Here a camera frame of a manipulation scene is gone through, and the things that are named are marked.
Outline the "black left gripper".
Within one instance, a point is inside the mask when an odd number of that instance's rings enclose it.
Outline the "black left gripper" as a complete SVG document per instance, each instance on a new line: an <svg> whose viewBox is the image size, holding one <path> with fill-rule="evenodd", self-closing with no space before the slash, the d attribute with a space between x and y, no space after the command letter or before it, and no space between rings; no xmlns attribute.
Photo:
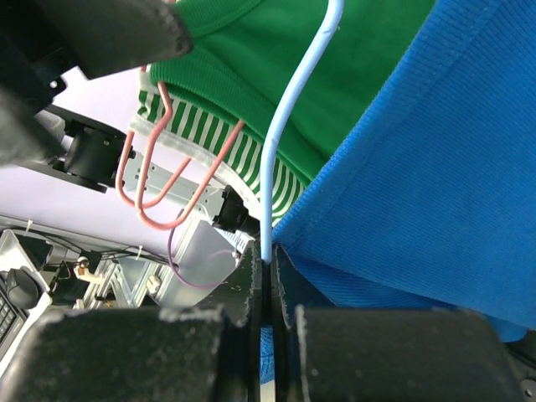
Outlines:
<svg viewBox="0 0 536 402"><path fill-rule="evenodd" d="M78 67L92 80L193 49L180 12L164 1L1 3L1 164L47 161L60 140L36 117Z"/></svg>

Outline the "light blue wire hanger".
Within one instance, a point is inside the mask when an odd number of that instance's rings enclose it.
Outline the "light blue wire hanger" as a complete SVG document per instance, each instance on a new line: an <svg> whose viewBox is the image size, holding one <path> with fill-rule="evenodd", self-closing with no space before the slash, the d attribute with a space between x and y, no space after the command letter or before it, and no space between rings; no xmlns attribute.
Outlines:
<svg viewBox="0 0 536 402"><path fill-rule="evenodd" d="M273 183L276 151L281 134L319 59L338 29L343 1L330 1L322 23L276 107L260 160L260 258L262 260L263 325L272 327L277 401L309 401L307 384L307 329L305 313L314 307L332 307L303 277L281 245L272 239Z"/></svg>

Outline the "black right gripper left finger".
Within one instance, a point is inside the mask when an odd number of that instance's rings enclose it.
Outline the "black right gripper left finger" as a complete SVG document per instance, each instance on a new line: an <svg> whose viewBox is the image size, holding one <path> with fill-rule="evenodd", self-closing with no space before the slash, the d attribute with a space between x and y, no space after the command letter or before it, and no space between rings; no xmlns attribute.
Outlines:
<svg viewBox="0 0 536 402"><path fill-rule="evenodd" d="M257 401L260 245L188 308L53 310L24 335L4 401Z"/></svg>

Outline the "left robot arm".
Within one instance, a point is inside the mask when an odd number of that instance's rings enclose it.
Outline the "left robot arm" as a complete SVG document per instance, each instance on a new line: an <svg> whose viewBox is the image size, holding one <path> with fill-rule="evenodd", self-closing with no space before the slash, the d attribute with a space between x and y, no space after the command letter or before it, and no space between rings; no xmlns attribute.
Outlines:
<svg viewBox="0 0 536 402"><path fill-rule="evenodd" d="M179 11L163 1L1 4L1 163L98 192L134 157L123 132L54 105L64 73L90 80L189 53Z"/></svg>

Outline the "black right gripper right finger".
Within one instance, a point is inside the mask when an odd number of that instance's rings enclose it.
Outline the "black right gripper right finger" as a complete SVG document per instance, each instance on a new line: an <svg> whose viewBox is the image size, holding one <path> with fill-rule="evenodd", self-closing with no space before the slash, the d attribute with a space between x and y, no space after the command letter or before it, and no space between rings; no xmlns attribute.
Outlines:
<svg viewBox="0 0 536 402"><path fill-rule="evenodd" d="M466 310L337 308L280 246L271 262L279 401L520 401L487 321Z"/></svg>

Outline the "blue tank top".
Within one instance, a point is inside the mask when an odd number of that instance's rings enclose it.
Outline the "blue tank top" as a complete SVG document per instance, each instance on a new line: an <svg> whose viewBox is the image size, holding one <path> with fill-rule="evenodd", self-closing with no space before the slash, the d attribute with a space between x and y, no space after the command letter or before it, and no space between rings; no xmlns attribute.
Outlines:
<svg viewBox="0 0 536 402"><path fill-rule="evenodd" d="M340 307L533 330L534 2L439 1L273 239Z"/></svg>

